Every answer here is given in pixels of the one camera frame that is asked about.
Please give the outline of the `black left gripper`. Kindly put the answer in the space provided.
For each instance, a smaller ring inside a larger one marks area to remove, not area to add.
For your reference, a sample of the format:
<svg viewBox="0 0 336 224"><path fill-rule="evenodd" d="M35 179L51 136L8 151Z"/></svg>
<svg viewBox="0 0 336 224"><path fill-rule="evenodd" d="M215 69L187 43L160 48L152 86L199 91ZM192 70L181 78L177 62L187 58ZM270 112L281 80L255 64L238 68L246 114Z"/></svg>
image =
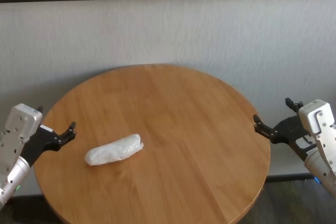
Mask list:
<svg viewBox="0 0 336 224"><path fill-rule="evenodd" d="M43 107L39 106L36 110L42 113ZM76 122L73 121L65 132L58 135L51 128L40 125L36 133L24 145L20 156L32 167L43 152L59 151L64 145L74 140L77 134L75 127Z"/></svg>

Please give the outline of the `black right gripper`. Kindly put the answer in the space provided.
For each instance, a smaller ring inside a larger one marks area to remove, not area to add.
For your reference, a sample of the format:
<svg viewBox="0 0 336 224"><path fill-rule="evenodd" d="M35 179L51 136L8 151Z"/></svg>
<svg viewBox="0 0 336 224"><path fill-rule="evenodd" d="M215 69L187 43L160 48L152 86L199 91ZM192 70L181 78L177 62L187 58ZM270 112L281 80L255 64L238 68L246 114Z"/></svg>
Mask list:
<svg viewBox="0 0 336 224"><path fill-rule="evenodd" d="M285 98L285 104L294 112L302 107L302 102L294 103L290 98ZM269 139L273 144L287 144L302 161L308 157L308 151L317 145L310 133L303 127L297 115L280 121L274 128L267 126L258 115L253 115L254 130L256 133ZM308 147L300 147L296 141L300 138L308 144Z"/></svg>

